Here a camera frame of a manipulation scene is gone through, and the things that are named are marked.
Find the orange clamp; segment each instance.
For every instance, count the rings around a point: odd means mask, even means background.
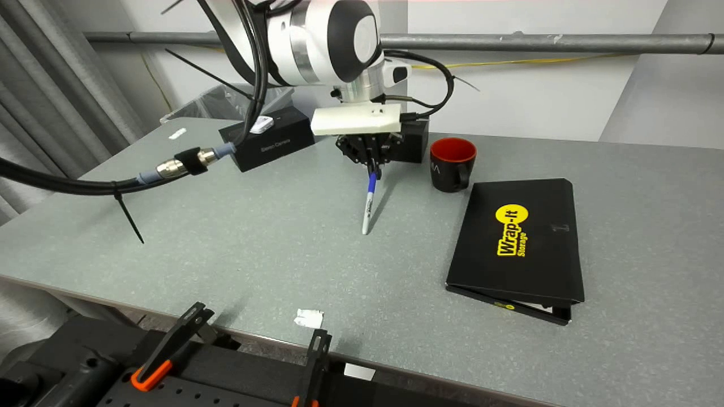
[[[299,396],[294,397],[294,401],[292,402],[292,407],[299,407]],[[317,400],[312,401],[312,407],[319,407],[319,402]]]
[[[143,367],[140,367],[136,373],[131,376],[131,384],[140,391],[147,392],[153,389],[161,381],[161,379],[166,377],[173,366],[174,364],[171,361],[165,361],[148,379],[145,380],[145,382],[138,381],[138,375],[140,374],[140,371],[143,370]]]

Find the gray pipe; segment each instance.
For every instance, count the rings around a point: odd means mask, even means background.
[[[210,33],[85,33],[92,43],[177,43],[220,46]],[[382,48],[446,51],[724,54],[724,34],[382,34]]]

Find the gray curtain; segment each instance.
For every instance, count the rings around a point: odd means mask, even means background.
[[[0,0],[0,156],[77,178],[142,136],[57,0]],[[47,195],[0,178],[0,225]]]

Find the cable connector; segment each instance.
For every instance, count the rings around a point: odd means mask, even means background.
[[[180,177],[188,172],[192,175],[201,174],[208,166],[234,152],[236,147],[233,143],[225,143],[214,148],[192,148],[176,154],[173,159],[160,163],[151,171],[141,172],[136,180],[141,185],[148,185]]]

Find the mug handle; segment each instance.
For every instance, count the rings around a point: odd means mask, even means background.
[[[459,188],[466,189],[470,185],[470,172],[465,164],[458,164],[458,176],[460,177]]]

